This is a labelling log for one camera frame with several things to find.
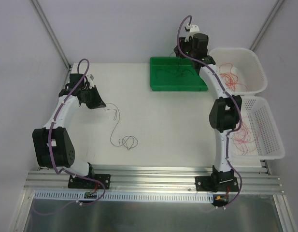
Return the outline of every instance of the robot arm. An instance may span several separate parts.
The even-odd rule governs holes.
[[[221,186],[225,187],[225,185],[237,181],[234,177],[234,170],[230,165],[231,156],[227,156],[227,135],[236,128],[236,124],[240,119],[234,101],[240,110],[242,100],[240,96],[227,94],[231,91],[220,81],[221,77],[218,74],[215,61],[212,57],[208,56],[207,45],[209,37],[200,33],[197,25],[187,25],[185,30],[189,32],[189,35],[179,37],[178,45],[180,49],[178,46],[174,49],[176,57],[192,58],[193,68],[206,83],[215,99],[209,115],[210,125],[215,129],[215,162],[210,178],[204,178],[201,181],[201,186],[204,190],[217,192],[218,190],[225,189],[220,188]]]
[[[33,132],[33,142],[37,157],[37,162],[42,167],[53,168],[49,154],[48,135],[49,129],[55,118],[55,114],[66,96],[76,86],[83,74],[70,74],[69,83],[59,93],[58,105],[51,116],[51,119],[41,129]],[[94,177],[92,165],[75,157],[75,150],[68,135],[68,127],[74,113],[80,105],[85,103],[89,109],[106,107],[101,99],[96,86],[93,85],[92,76],[86,77],[74,90],[72,95],[64,102],[64,107],[59,111],[51,134],[51,147],[57,167],[64,167],[71,173],[80,176]]]

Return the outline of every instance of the green tray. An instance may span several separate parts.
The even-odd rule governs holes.
[[[150,58],[150,86],[153,91],[207,91],[189,59]]]

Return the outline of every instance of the white plastic basket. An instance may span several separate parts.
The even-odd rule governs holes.
[[[267,87],[268,82],[264,70],[257,55],[251,50],[245,48],[215,48],[209,55],[215,60],[220,73],[231,72],[238,77],[237,84],[231,87],[234,94],[255,95]]]
[[[242,96],[242,120],[250,131],[247,143],[241,143],[242,130],[230,135],[229,151],[233,157],[273,160],[285,156],[284,146],[268,102],[262,97]]]

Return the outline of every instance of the white wall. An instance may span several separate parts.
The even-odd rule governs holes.
[[[249,47],[276,0],[40,0],[70,62],[149,62],[168,56],[193,16],[209,48]]]
[[[0,232],[37,167],[32,132],[50,117],[66,73],[29,0],[0,1]]]
[[[271,107],[286,156],[271,164],[282,176],[298,226],[298,0],[287,0],[256,51],[268,78]]]

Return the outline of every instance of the black mounting base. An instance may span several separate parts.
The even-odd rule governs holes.
[[[95,174],[94,178],[95,180],[98,180],[104,184],[106,189],[109,189],[110,187],[110,178],[111,176],[109,174]],[[75,177],[73,178],[70,176],[69,182],[68,182],[68,188],[69,189],[94,189],[96,183],[90,180],[83,180],[81,178]]]
[[[196,191],[210,191],[207,188],[204,188],[204,186],[208,186],[208,183],[212,181],[211,176],[196,176],[195,177],[195,184],[196,184]],[[228,181],[225,183],[218,184],[216,186],[218,192],[227,192],[227,187],[229,187],[229,192],[238,192],[239,191],[239,185],[237,178],[233,177],[232,181]]]

